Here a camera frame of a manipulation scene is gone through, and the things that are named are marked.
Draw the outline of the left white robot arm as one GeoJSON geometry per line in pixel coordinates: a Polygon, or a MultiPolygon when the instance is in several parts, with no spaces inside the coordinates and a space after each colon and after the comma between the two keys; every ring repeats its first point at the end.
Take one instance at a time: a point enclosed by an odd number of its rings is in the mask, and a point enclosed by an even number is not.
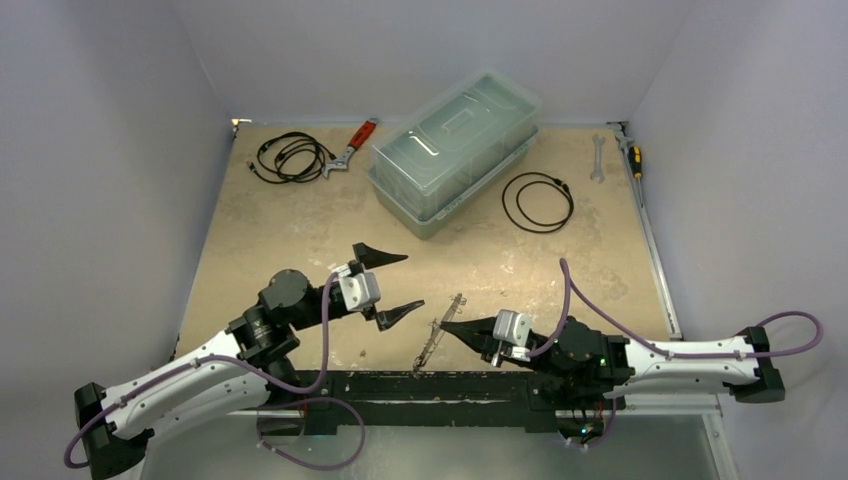
{"type": "Polygon", "coordinates": [[[329,366],[329,323],[360,314],[378,330],[423,306],[381,311],[375,269],[406,260],[364,243],[323,285],[299,270],[274,274],[256,302],[196,349],[134,380],[74,393],[78,430],[63,462],[110,479],[143,463],[148,444],[179,426],[243,409],[284,409],[319,400],[329,366]]]}

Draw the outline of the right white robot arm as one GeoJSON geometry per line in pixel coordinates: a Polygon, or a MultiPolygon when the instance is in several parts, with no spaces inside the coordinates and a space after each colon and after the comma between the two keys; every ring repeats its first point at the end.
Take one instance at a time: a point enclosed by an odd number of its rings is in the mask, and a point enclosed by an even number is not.
{"type": "Polygon", "coordinates": [[[541,382],[536,392],[576,407],[628,394],[727,393],[747,404],[786,397],[762,327],[717,341],[643,345],[570,318],[551,347],[531,357],[530,351],[547,338],[529,325],[521,320],[508,332],[505,323],[488,317],[446,322],[441,328],[495,367],[509,363],[532,371],[541,382]]]}

